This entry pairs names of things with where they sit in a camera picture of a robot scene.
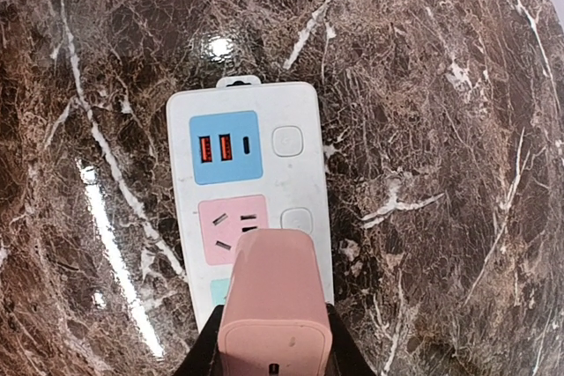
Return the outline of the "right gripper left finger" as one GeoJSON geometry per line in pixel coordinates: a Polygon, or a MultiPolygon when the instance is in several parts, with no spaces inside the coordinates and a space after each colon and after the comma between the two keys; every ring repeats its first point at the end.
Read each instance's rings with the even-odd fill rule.
{"type": "Polygon", "coordinates": [[[224,373],[218,347],[223,310],[223,305],[213,309],[187,357],[173,373],[174,376],[221,376],[224,373]]]}

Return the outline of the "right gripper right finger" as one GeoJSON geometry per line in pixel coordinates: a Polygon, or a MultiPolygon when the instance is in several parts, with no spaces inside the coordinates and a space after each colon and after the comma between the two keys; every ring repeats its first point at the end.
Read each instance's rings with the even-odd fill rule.
{"type": "Polygon", "coordinates": [[[326,304],[332,345],[326,376],[375,376],[334,305],[326,304]]]}

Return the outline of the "small pink charger plug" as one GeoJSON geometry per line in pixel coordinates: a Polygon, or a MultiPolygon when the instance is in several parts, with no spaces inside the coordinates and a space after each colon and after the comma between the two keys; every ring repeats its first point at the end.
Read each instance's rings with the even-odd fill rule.
{"type": "Polygon", "coordinates": [[[225,375],[323,375],[332,345],[315,246],[299,230],[242,234],[219,326],[225,375]]]}

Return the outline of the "white multicolour power strip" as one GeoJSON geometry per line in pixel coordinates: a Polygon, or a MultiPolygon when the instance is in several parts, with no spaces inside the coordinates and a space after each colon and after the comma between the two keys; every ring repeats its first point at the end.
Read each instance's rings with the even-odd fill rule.
{"type": "Polygon", "coordinates": [[[224,77],[167,101],[182,255],[197,326],[224,303],[239,238],[259,228],[310,235],[334,299],[318,97],[305,82],[224,77]]]}

